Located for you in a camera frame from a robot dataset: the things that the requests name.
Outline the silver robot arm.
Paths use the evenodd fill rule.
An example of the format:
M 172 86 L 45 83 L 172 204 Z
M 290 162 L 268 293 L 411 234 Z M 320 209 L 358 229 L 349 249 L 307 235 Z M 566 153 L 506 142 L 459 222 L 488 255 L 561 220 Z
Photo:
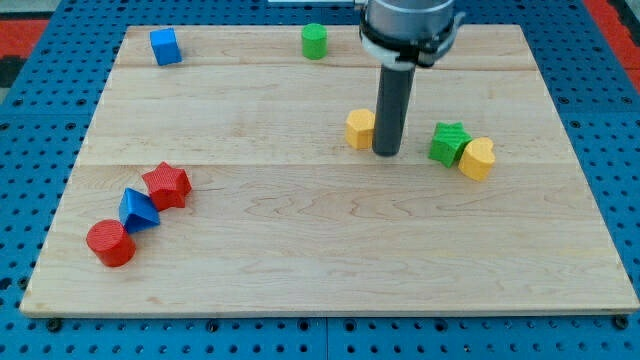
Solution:
M 381 64 L 372 139 L 377 155 L 399 152 L 415 70 L 433 67 L 449 52 L 464 17 L 454 0 L 363 3 L 361 44 Z

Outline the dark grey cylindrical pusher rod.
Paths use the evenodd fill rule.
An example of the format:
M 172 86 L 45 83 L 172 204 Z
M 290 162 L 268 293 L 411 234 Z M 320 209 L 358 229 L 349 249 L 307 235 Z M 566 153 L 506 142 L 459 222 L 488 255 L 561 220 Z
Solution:
M 372 140 L 373 152 L 379 156 L 395 156 L 399 152 L 414 74 L 414 68 L 380 69 Z

